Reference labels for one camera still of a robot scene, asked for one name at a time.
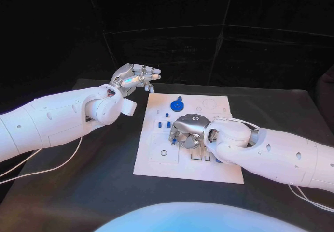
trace black cloth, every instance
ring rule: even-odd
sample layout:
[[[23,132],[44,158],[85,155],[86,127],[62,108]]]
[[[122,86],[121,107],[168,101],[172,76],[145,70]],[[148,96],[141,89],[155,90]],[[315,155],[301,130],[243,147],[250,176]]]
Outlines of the black cloth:
[[[105,83],[79,79],[75,89]],[[233,118],[334,146],[331,131],[303,90],[154,86],[157,93],[227,96]],[[139,88],[128,98],[138,104],[134,116],[121,115],[112,125],[83,137],[77,154],[60,169],[15,180],[0,206],[3,231],[92,231],[126,212],[177,201],[231,205],[309,231],[332,231],[334,214],[296,198],[286,185],[244,169],[243,185],[132,175],[148,94]],[[62,164],[77,142],[41,150],[20,174]],[[334,207],[332,193],[308,188],[303,192]]]

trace dark background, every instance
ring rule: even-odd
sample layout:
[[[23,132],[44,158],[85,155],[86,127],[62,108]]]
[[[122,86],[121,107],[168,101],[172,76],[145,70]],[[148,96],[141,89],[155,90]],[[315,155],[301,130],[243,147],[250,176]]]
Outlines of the dark background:
[[[162,83],[303,89],[334,131],[332,1],[3,0],[0,10],[0,112],[138,63]]]

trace circular hole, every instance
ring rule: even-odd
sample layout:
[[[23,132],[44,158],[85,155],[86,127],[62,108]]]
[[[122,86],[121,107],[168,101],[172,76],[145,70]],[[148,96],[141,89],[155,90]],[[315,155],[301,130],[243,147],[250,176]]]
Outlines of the circular hole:
[[[299,152],[296,153],[295,156],[296,156],[298,159],[301,159],[301,153]]]

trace robotic hand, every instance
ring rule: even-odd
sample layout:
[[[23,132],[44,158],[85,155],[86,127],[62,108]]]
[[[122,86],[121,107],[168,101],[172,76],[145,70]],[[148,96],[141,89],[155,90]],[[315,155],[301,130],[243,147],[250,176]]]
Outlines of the robotic hand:
[[[177,141],[180,133],[184,141]],[[227,165],[288,185],[334,192],[334,148],[280,131],[234,119],[188,114],[170,129],[171,145],[194,149],[203,140],[207,151]]]
[[[123,97],[135,87],[154,92],[159,70],[125,64],[99,87],[34,99],[0,115],[0,162],[23,152],[62,145],[109,125],[119,113],[132,116],[136,103]]]

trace black table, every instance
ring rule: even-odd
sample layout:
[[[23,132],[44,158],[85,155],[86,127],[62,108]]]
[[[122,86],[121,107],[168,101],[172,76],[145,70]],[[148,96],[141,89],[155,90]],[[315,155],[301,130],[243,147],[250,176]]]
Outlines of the black table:
[[[80,79],[75,89],[105,83]],[[227,96],[234,118],[334,146],[331,131],[302,90],[154,86],[157,93]],[[121,115],[112,125],[83,137],[77,154],[60,169],[15,180],[0,206],[1,231],[92,231],[126,212],[177,201],[231,205],[309,231],[334,230],[332,213],[298,199],[286,185],[244,169],[243,185],[132,175],[148,94],[139,88],[128,98],[138,104],[132,118]],[[20,174],[62,164],[77,141],[44,149]],[[312,200],[334,207],[331,193],[308,188],[303,192]]]

